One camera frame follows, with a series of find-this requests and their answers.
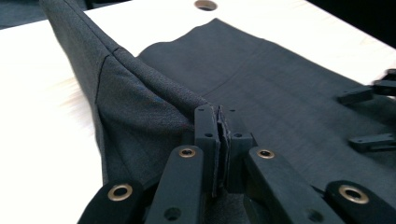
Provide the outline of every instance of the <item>fabric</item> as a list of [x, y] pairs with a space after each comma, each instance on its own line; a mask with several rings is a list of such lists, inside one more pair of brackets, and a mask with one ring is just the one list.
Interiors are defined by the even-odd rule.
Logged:
[[[347, 145], [348, 137], [395, 131], [389, 98], [340, 105], [335, 96], [358, 83], [219, 20], [135, 58], [72, 0], [41, 4], [91, 104], [105, 182], [145, 185], [160, 175], [193, 130], [194, 108], [210, 102], [237, 109], [259, 146], [281, 153], [316, 188], [349, 180], [396, 207], [396, 153]], [[205, 222], [248, 223], [241, 195], [223, 192]]]

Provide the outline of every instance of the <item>black cloth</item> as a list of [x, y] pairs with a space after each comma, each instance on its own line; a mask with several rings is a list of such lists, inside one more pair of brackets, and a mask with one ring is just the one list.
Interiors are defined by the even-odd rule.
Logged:
[[[348, 137], [394, 133], [387, 97], [344, 106], [335, 95], [360, 84], [219, 20], [138, 58], [104, 34], [71, 0], [42, 0], [92, 108], [104, 180], [143, 185], [193, 129], [193, 109], [237, 109], [259, 146], [281, 153], [319, 188], [349, 180], [396, 207], [396, 153], [360, 154]], [[222, 194], [207, 223], [248, 222], [240, 195]]]

